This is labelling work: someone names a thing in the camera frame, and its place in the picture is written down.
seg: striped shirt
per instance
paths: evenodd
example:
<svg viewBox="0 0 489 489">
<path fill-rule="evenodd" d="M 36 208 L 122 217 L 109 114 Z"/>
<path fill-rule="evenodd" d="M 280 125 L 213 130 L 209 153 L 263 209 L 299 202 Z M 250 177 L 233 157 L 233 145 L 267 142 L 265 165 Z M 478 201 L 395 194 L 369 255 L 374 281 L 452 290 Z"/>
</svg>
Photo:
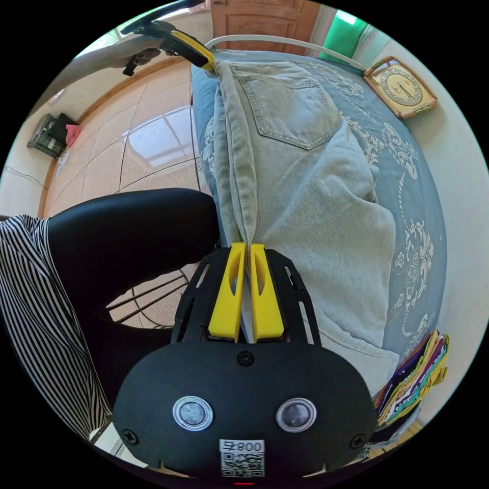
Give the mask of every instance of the striped shirt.
<svg viewBox="0 0 489 489">
<path fill-rule="evenodd" d="M 111 409 L 52 262 L 48 220 L 0 222 L 0 313 L 24 370 L 54 412 L 86 440 Z"/>
</svg>

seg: black leggings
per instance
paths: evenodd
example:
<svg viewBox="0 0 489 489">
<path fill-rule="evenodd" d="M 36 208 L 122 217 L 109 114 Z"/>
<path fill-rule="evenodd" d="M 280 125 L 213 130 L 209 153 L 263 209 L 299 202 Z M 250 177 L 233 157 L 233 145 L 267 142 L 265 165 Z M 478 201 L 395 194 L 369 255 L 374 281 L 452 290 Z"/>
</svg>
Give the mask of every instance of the black leggings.
<svg viewBox="0 0 489 489">
<path fill-rule="evenodd" d="M 130 288 L 200 261 L 219 240 L 212 197 L 185 188 L 127 192 L 71 207 L 48 225 L 52 259 L 111 407 L 129 370 L 171 330 L 115 323 Z"/>
</svg>

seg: pink bag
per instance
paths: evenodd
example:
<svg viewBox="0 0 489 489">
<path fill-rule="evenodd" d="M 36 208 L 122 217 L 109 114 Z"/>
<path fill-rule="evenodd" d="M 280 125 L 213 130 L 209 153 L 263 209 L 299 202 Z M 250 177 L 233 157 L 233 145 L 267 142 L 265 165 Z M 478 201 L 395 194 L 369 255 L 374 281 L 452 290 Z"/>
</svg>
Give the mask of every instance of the pink bag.
<svg viewBox="0 0 489 489">
<path fill-rule="evenodd" d="M 75 124 L 66 124 L 66 130 L 66 144 L 68 145 L 68 147 L 70 147 L 79 136 L 81 129 L 80 126 L 77 126 Z"/>
</svg>

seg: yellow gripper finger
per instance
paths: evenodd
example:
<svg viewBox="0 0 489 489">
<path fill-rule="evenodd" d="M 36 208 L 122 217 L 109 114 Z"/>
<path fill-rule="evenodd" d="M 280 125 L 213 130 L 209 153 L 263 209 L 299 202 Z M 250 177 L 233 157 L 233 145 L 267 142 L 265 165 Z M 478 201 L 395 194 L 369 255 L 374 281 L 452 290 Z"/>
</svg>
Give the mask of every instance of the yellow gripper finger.
<svg viewBox="0 0 489 489">
<path fill-rule="evenodd" d="M 209 323 L 209 333 L 216 338 L 238 341 L 241 323 L 241 302 L 243 299 L 243 275 L 245 270 L 245 244 L 233 243 L 224 270 L 214 311 Z M 236 280 L 236 289 L 232 287 Z"/>
<path fill-rule="evenodd" d="M 280 338 L 284 333 L 284 324 L 262 244 L 251 245 L 251 304 L 254 342 Z"/>
</svg>

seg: screw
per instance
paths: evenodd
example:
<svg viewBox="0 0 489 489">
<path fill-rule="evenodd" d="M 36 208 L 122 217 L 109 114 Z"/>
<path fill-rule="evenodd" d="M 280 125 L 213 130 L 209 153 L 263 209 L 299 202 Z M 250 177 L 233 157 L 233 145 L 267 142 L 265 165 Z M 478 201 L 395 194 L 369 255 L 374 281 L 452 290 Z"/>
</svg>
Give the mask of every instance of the screw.
<svg viewBox="0 0 489 489">
<path fill-rule="evenodd" d="M 124 437 L 124 440 L 130 444 L 130 445 L 137 445 L 138 444 L 138 437 L 129 429 L 125 429 L 122 432 L 122 436 Z"/>
<path fill-rule="evenodd" d="M 350 448 L 356 450 L 357 448 L 360 448 L 362 445 L 364 445 L 366 441 L 367 437 L 363 433 L 358 434 L 351 439 Z"/>
<path fill-rule="evenodd" d="M 255 357 L 250 351 L 242 351 L 241 353 L 238 353 L 237 360 L 243 367 L 249 367 L 255 362 Z"/>
</svg>

